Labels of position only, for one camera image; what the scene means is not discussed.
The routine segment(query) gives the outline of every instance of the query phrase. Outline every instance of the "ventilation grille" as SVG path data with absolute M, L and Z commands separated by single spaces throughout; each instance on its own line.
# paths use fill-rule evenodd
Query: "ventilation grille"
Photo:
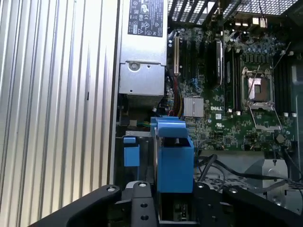
M 236 12 L 280 16 L 298 0 L 232 0 L 224 10 L 224 18 Z M 215 0 L 169 0 L 168 13 L 176 22 L 201 25 Z
M 169 0 L 169 15 L 174 21 L 202 24 L 213 6 L 209 0 Z
M 242 0 L 239 12 L 279 16 L 298 0 Z

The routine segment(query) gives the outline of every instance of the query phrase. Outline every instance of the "green circuit board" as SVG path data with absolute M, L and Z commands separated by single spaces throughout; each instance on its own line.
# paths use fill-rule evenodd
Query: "green circuit board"
M 203 32 L 195 30 L 184 30 L 181 33 L 183 41 L 188 43 L 194 41 L 197 47 L 200 42 L 203 41 Z M 244 52 L 241 56 L 242 67 L 247 67 L 249 70 L 256 70 L 261 65 L 260 70 L 271 70 L 272 62 L 257 63 L 246 61 L 250 59 L 247 52 Z M 199 147 L 201 150 L 255 150 L 255 151 L 271 151 L 273 149 L 279 149 L 279 146 L 275 142 L 277 135 L 282 135 L 285 138 L 284 145 L 291 146 L 291 141 L 295 140 L 295 118 L 288 116 L 276 115 L 276 112 L 254 112 L 255 121 L 261 125 L 276 125 L 281 123 L 281 130 L 269 132 L 256 129 L 254 119 L 250 110 L 241 112 L 241 115 L 235 113 L 226 113 L 224 109 L 225 92 L 223 86 L 217 89 L 208 89 L 205 83 L 205 64 L 203 58 L 197 58 L 196 66 L 196 82 L 182 79 L 180 77 L 180 90 L 183 97 L 200 96 L 204 99 L 204 116 L 203 117 L 184 117 L 187 123 L 189 135 L 193 140 L 195 147 Z M 173 91 L 168 86 L 168 104 L 172 108 L 173 106 Z

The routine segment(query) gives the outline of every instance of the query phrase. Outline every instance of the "motherboard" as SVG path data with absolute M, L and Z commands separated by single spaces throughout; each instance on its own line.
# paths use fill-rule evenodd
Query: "motherboard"
M 225 30 L 224 77 L 219 86 L 210 86 L 207 58 L 211 53 L 206 48 L 210 33 L 199 28 L 180 29 L 168 40 L 168 64 L 176 58 L 175 46 L 179 49 L 179 65 L 174 72 L 184 100 L 182 118 L 195 147 L 276 152 L 281 145 L 293 146 L 296 114 L 277 113 L 275 109 L 275 94 L 279 94 L 275 91 L 279 89 L 274 76 L 275 57 L 286 53 L 287 43 L 270 33 L 256 38 L 248 30 Z M 166 100 L 172 109 L 170 83 Z

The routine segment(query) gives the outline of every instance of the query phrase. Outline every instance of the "blue latch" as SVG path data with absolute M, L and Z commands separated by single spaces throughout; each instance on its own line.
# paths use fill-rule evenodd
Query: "blue latch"
M 140 145 L 135 137 L 124 137 L 124 166 L 140 166 Z

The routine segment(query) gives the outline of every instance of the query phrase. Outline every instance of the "ridged metal panel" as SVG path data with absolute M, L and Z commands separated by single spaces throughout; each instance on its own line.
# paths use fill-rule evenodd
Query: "ridged metal panel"
M 108 182 L 117 0 L 0 1 L 0 226 Z

